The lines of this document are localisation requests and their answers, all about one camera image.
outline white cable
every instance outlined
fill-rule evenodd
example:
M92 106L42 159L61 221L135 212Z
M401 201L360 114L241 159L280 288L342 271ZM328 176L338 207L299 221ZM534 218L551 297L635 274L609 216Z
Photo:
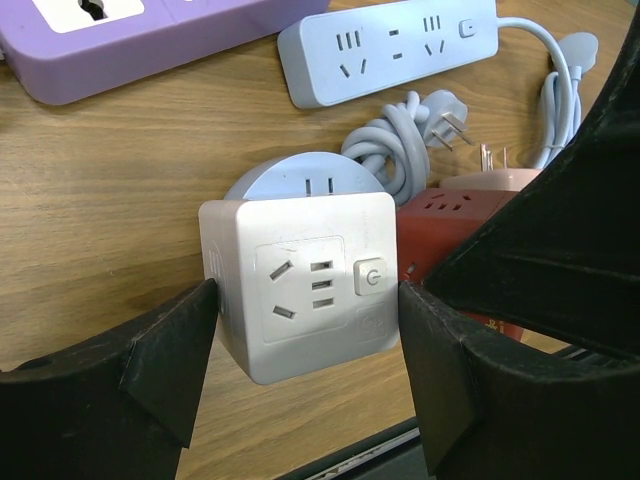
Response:
M565 59L564 53L553 36L531 20L516 17L504 17L498 19L498 28L519 28L535 35L549 50L553 64L557 72L552 73L545 82L543 88L543 111L545 115L544 145L534 168L546 167L573 138L577 126L575 124L576 112L580 112L580 98L577 95L577 84L572 85L572 75Z
M427 147L420 125L429 119L429 108L420 104L420 95L409 92L407 101L385 105L383 118L349 134L342 145L342 155L359 160L403 205L423 191L431 173ZM386 168L387 158L395 165L393 178Z

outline wooden surface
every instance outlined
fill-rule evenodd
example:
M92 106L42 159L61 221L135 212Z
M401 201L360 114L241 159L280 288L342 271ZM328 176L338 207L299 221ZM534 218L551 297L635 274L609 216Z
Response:
M503 0L498 9L558 37L599 37L598 64L582 86L589 109L632 7ZM524 32L505 31L500 43L492 59L314 112L291 105L273 37L62 108L33 102L0 67L0 369L98 334L200 280L201 203L265 160L337 151L410 89L454 91L470 107L469 134L526 164L538 144L547 56ZM460 141L455 153L433 153L432 179L477 169L478 155ZM527 341L554 348L531 334ZM259 387L216 342L178 478L270 479L412 414L399 347Z

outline power switch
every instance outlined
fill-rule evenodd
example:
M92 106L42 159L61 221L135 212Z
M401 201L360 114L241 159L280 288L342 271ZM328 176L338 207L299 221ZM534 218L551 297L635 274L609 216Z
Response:
M387 262L382 258L360 260L353 266L356 294L362 296L387 289Z
M462 38L473 37L476 34L476 22L470 18L460 22L460 36Z

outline purple power strip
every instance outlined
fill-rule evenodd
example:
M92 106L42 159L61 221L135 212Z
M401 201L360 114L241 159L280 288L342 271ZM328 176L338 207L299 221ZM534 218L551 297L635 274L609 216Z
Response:
M56 33L31 0L0 0L0 50L32 97L63 105L279 32L329 2L142 0L138 15Z

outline red power adapter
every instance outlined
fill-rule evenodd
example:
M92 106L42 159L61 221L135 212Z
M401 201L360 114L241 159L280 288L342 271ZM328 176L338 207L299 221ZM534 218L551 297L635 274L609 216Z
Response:
M397 215L398 279L421 283L494 213L518 192L429 188ZM501 320L471 318L520 341L524 330Z

